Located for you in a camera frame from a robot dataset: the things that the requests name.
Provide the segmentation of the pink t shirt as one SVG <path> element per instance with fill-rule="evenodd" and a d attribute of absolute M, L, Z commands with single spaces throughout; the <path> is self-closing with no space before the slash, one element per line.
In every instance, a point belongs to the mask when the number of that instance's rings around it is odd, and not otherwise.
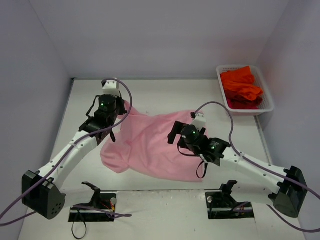
<path fill-rule="evenodd" d="M 134 170 L 153 178 L 201 182 L 203 174 L 199 157 L 179 153 L 176 145 L 168 144 L 168 134 L 176 121 L 191 123 L 191 111 L 149 116 L 135 108 L 100 151 L 102 164 L 117 174 Z"/>

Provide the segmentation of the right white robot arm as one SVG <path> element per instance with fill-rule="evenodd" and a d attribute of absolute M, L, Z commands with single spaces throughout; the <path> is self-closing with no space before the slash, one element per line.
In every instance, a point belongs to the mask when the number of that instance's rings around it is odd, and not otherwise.
<path fill-rule="evenodd" d="M 302 171 L 291 166 L 283 168 L 268 164 L 256 158 L 249 159 L 244 153 L 237 153 L 232 145 L 220 138 L 209 138 L 205 128 L 199 129 L 194 123 L 176 121 L 167 136 L 167 142 L 173 144 L 180 135 L 178 146 L 190 150 L 201 158 L 207 166 L 214 164 L 243 174 L 252 180 L 246 186 L 239 186 L 236 180 L 230 180 L 220 187 L 221 200 L 227 206 L 237 202 L 256 202 L 272 204 L 281 214 L 297 218 L 308 191 Z"/>

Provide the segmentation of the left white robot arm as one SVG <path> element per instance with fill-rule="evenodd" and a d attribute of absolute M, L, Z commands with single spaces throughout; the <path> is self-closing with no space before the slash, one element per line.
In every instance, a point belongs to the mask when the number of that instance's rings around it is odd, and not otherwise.
<path fill-rule="evenodd" d="M 84 205 L 96 209 L 101 190 L 87 181 L 80 189 L 67 190 L 63 184 L 75 167 L 106 137 L 115 141 L 112 129 L 119 115 L 127 113 L 121 96 L 97 95 L 98 109 L 79 127 L 68 145 L 48 164 L 22 177 L 22 203 L 48 220 L 64 208 Z"/>

